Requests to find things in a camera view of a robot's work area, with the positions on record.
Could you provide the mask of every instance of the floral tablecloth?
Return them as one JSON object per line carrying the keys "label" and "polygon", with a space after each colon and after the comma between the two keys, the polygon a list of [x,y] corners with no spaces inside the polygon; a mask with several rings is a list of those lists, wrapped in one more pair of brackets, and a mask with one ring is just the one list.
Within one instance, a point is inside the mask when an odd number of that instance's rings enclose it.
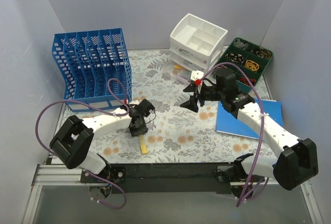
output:
{"label": "floral tablecloth", "polygon": [[[110,163],[221,162],[255,152],[257,140],[215,131],[217,102],[206,102],[199,113],[179,107],[189,95],[183,92],[183,84],[162,73],[169,50],[129,51],[128,54],[132,67],[133,99],[146,98],[156,108],[157,117],[147,124],[147,154],[141,154],[138,138],[131,137],[128,130],[118,130],[93,141],[91,151],[99,153]],[[263,77],[256,88],[263,99],[269,99]],[[70,115],[73,113],[65,106],[60,126]],[[76,115],[83,118],[99,113]],[[274,156],[265,144],[260,155]],[[58,158],[52,159],[52,164],[58,163],[62,163]]]}

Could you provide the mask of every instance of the blue plastic basket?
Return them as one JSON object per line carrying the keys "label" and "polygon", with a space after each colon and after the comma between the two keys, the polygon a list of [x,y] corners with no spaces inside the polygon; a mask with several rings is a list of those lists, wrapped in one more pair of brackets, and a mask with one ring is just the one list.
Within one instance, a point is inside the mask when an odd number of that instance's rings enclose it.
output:
{"label": "blue plastic basket", "polygon": [[[75,99],[96,108],[113,109],[121,104],[110,95],[106,82],[119,79],[132,100],[131,66],[121,28],[55,34],[52,53],[65,80],[64,99]],[[122,88],[112,82],[113,93],[121,100]],[[93,111],[67,103],[73,112]]]}

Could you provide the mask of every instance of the green tray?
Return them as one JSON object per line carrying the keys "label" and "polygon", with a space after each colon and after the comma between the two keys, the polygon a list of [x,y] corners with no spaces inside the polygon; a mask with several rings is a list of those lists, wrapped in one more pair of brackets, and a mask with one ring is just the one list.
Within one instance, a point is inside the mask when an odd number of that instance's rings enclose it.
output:
{"label": "green tray", "polygon": [[[246,50],[242,50],[238,47],[235,47],[233,45],[233,42],[236,40],[236,39],[240,39],[241,41],[243,42],[247,42],[249,43],[249,46]],[[265,58],[262,58],[262,57],[259,57],[255,54],[253,54],[253,52],[256,50],[256,49],[259,49],[259,47],[261,46],[258,46],[257,44],[254,44],[252,42],[249,42],[243,38],[235,38],[234,40],[232,40],[231,44],[229,45],[229,47],[226,49],[226,51],[223,53],[223,55],[221,56],[221,58],[218,60],[217,64],[218,63],[221,63],[221,62],[231,62],[230,60],[226,59],[225,58],[225,55],[228,54],[228,53],[237,53],[237,54],[241,54],[245,60],[244,60],[244,63],[243,65],[239,65],[239,64],[236,64],[237,66],[239,66],[239,68],[241,70],[243,70],[243,72],[248,76],[248,78],[251,78],[251,79],[255,79],[257,82],[259,81],[260,77],[262,76],[265,68],[268,66],[268,64],[270,63],[270,61],[273,59],[274,57],[274,53],[268,49],[265,49],[264,47],[262,47],[263,49],[269,51],[271,53],[271,58],[270,59],[265,59]],[[246,68],[244,66],[245,64],[245,61],[249,59],[249,60],[252,60],[256,63],[258,63],[260,65],[260,68],[257,72],[253,72],[251,71],[250,69]],[[246,84],[242,83],[242,82],[239,82],[239,78],[242,77],[242,74],[240,72],[238,72],[237,69],[235,69],[234,67],[232,66],[228,66],[228,68],[232,69],[233,72],[236,74],[236,77],[237,77],[237,85],[238,85],[238,88],[240,91],[242,92],[245,92],[245,93],[249,93],[250,90],[252,89],[250,86],[247,86]]]}

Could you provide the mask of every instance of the stacked white drawers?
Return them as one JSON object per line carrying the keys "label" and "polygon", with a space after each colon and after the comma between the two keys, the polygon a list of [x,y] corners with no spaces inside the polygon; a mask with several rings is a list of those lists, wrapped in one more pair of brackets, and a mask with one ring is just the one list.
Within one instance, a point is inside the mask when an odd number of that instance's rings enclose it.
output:
{"label": "stacked white drawers", "polygon": [[206,72],[220,58],[227,33],[189,13],[170,35],[170,59],[188,70]]}

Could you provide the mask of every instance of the yellow stick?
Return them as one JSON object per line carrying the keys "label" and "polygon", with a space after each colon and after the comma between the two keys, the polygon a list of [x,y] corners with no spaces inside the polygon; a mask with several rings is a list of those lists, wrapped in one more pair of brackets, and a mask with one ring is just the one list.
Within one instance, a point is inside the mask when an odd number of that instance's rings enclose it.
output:
{"label": "yellow stick", "polygon": [[144,135],[138,135],[139,143],[140,143],[140,150],[142,154],[147,154],[147,149],[145,145]]}

